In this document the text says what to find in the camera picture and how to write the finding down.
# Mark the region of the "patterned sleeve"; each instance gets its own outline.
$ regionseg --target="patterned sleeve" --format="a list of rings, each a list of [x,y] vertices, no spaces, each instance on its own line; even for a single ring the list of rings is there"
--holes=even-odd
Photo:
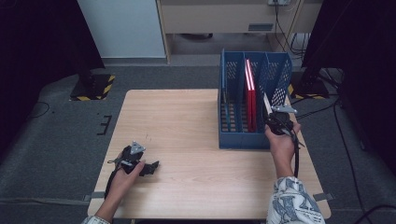
[[[268,208],[268,224],[325,223],[317,203],[308,195],[303,182],[294,176],[275,182]]]
[[[91,216],[91,217],[86,217],[81,224],[110,224],[110,223],[108,223],[106,220],[100,217]]]

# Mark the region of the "wooden table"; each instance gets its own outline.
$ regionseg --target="wooden table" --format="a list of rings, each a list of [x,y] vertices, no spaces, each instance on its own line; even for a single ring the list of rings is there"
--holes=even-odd
[[[160,161],[139,177],[120,205],[119,218],[265,219],[276,180],[268,150],[219,149],[218,90],[133,90],[126,94],[95,191],[105,191],[114,169],[107,161],[136,141],[142,159]],[[308,193],[322,193],[306,148],[299,177]],[[92,199],[94,215],[103,199]],[[325,218],[327,201],[318,202]]]

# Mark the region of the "plastic file organizer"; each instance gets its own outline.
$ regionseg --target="plastic file organizer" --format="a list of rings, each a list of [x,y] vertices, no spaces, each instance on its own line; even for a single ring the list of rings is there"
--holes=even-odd
[[[256,127],[248,131],[245,95],[245,59],[250,60],[256,86]],[[266,149],[262,115],[263,94],[271,105],[285,103],[292,63],[284,52],[223,51],[218,96],[219,148]]]

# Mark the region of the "gray carpet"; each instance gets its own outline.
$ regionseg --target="gray carpet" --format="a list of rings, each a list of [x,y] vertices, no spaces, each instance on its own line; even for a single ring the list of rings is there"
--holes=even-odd
[[[0,167],[0,198],[52,198],[80,201],[90,194],[106,155],[125,93],[131,89],[216,89],[218,66],[108,67],[116,79],[103,101],[72,102],[69,94],[77,76],[49,84],[40,94],[31,117],[17,136]],[[330,105],[336,96],[304,100],[293,105],[299,115]],[[345,111],[336,107],[361,200],[366,210],[379,204],[396,205],[396,176],[360,142]],[[112,116],[105,135],[101,123]],[[327,223],[354,223],[361,207],[351,169],[332,108],[299,120],[312,161],[329,201]],[[1,203],[0,223],[79,223],[88,205]],[[381,209],[370,215],[372,223],[395,223],[396,211]],[[115,223],[128,223],[116,220]]]

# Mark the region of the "wall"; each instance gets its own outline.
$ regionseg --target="wall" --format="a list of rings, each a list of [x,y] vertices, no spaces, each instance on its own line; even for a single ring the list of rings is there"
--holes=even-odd
[[[165,58],[155,0],[78,0],[102,58]]]

